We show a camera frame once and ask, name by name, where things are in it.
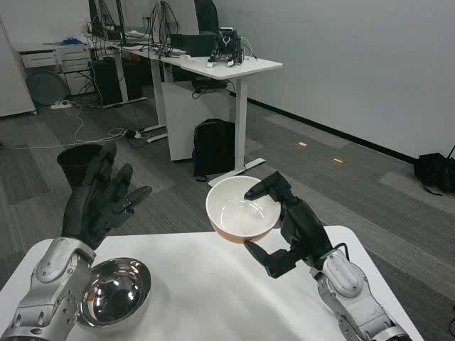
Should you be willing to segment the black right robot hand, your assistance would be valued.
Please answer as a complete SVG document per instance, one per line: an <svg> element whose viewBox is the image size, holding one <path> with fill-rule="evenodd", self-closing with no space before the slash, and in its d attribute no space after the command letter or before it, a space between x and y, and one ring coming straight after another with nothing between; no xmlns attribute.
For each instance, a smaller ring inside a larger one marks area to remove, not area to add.
<svg viewBox="0 0 455 341"><path fill-rule="evenodd" d="M280 204L281 235L290 245L290 250L279 249L268 254L254 242L245 242L245 248L272 278L279 278L296 268L302 260L307 266L321 270L324 256L333 250L326 230L309 205L291 191L291 185L275 172L252 186L244 195L246 200L270 196Z"/></svg>

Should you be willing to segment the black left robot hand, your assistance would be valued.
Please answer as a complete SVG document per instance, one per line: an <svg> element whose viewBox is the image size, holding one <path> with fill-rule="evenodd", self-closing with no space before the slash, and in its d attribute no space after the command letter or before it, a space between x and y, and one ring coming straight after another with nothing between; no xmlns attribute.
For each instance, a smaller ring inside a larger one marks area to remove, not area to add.
<svg viewBox="0 0 455 341"><path fill-rule="evenodd" d="M93 250L152 193L149 186L129 192L133 176L129 163L112 175L116 155L117 145L109 142L74 146L57 157L72 190L63 215L62 236L78 239Z"/></svg>

